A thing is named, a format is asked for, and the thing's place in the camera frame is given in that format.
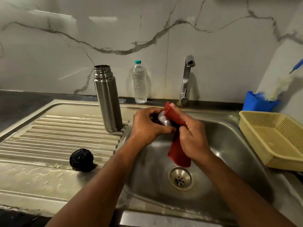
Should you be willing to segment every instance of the chrome faucet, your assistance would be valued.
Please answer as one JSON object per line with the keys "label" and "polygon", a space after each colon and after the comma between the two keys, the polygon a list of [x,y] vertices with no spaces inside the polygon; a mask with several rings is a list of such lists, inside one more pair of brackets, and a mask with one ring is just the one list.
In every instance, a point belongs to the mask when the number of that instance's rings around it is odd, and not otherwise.
{"label": "chrome faucet", "polygon": [[188,98],[186,97],[187,85],[188,85],[188,80],[189,80],[189,75],[190,75],[190,69],[192,67],[194,67],[195,65],[196,64],[195,64],[194,57],[192,55],[187,56],[186,61],[185,61],[185,66],[184,66],[184,74],[183,74],[180,98],[177,103],[179,106],[185,106],[188,103]]}

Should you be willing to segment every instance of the forearm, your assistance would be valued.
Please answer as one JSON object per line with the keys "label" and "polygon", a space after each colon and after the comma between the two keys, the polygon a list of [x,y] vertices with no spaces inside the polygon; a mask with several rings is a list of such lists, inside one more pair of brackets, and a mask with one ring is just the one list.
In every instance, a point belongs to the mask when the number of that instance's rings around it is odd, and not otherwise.
{"label": "forearm", "polygon": [[142,148],[130,138],[47,227],[108,226],[127,174]]}
{"label": "forearm", "polygon": [[217,188],[241,227],[295,226],[249,187],[220,158],[209,155],[196,162]]}

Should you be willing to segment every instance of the red rag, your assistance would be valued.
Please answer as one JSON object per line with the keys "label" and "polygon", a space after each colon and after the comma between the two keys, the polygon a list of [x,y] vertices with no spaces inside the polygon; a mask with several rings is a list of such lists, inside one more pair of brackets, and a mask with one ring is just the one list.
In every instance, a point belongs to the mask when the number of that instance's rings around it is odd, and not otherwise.
{"label": "red rag", "polygon": [[[166,102],[164,106],[164,116],[175,123],[185,126],[187,125],[180,118],[180,116],[175,112],[175,110],[170,106],[169,102]],[[179,130],[176,131],[172,139],[172,145],[169,148],[168,156],[174,161],[175,164],[181,167],[190,167],[191,159],[185,155],[180,143],[180,133]]]}

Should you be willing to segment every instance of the drain strainer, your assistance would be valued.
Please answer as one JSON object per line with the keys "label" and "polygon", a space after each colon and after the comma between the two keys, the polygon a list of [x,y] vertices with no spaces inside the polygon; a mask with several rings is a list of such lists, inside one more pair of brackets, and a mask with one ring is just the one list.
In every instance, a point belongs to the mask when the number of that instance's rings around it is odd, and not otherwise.
{"label": "drain strainer", "polygon": [[169,183],[178,190],[187,191],[194,186],[194,176],[185,168],[176,166],[167,172]]}

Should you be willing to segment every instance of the blue brush handle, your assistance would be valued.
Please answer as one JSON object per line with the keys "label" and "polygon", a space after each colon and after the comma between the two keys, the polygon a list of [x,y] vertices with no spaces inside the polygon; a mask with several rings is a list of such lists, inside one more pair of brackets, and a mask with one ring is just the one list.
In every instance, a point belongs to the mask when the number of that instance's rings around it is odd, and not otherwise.
{"label": "blue brush handle", "polygon": [[301,67],[301,65],[303,64],[303,59],[299,61],[299,63],[297,63],[292,70],[297,70],[299,67]]}

